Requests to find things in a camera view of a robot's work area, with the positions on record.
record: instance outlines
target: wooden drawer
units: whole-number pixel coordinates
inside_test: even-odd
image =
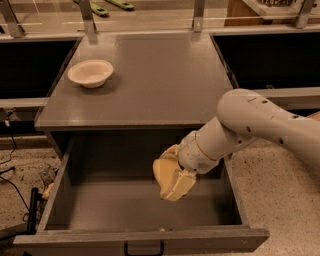
[[[152,162],[188,131],[74,133],[37,233],[15,245],[36,255],[187,255],[253,251],[226,158],[178,202],[160,200]]]

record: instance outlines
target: speckled floor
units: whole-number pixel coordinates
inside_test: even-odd
[[[15,172],[3,176],[14,182],[29,202],[33,186],[42,191],[41,166],[48,163],[55,168],[60,161],[44,137],[16,141],[18,149],[12,161],[1,165],[1,170],[16,167]],[[1,162],[8,158],[11,147],[10,138],[0,140]],[[238,184],[250,226],[267,228],[271,236],[254,253],[231,255],[319,256],[320,170],[263,140],[235,153],[232,164],[233,179]],[[11,185],[0,182],[0,186],[0,227],[21,223],[26,212],[24,205]],[[12,240],[0,243],[0,255],[23,255],[23,250],[12,248],[11,243]]]

